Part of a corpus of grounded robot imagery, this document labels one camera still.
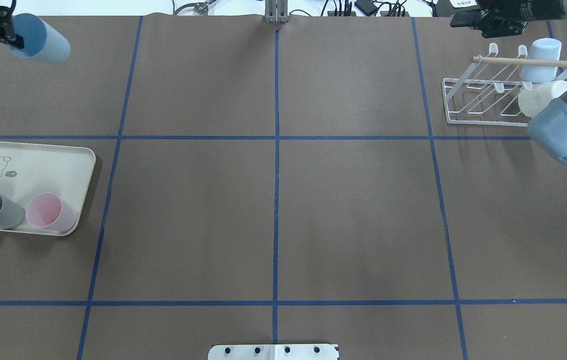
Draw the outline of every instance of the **pink cup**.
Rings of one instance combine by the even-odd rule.
[[[59,196],[42,193],[28,203],[25,208],[25,219],[35,228],[64,233],[77,223],[77,211]]]

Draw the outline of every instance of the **white tray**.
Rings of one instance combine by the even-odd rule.
[[[77,211],[71,230],[60,232],[23,222],[9,233],[53,235],[72,233],[79,224],[97,157],[87,147],[0,141],[0,193],[24,209],[35,196],[57,194]]]

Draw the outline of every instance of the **light blue cup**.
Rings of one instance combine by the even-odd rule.
[[[553,38],[540,38],[533,41],[526,59],[559,60],[562,42]],[[557,66],[522,66],[521,80],[536,84],[547,83],[557,77]]]
[[[23,37],[24,48],[10,46],[20,58],[63,64],[71,56],[71,44],[45,21],[30,13],[12,18],[14,33]]]

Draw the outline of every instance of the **wooden handle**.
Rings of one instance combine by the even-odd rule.
[[[567,68],[567,61],[565,60],[535,60],[535,59],[512,59],[510,57],[483,57],[473,56],[472,62],[477,64],[499,64],[499,65],[514,65],[514,66],[552,66]]]

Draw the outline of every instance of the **dish rack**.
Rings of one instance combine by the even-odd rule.
[[[527,126],[530,118],[516,104],[519,93],[530,91],[530,81],[512,80],[521,66],[563,68],[554,80],[567,79],[567,61],[528,59],[528,48],[519,45],[517,57],[497,57],[499,46],[492,42],[485,56],[476,55],[458,79],[441,82],[443,107],[449,124]],[[489,71],[499,69],[489,79]]]

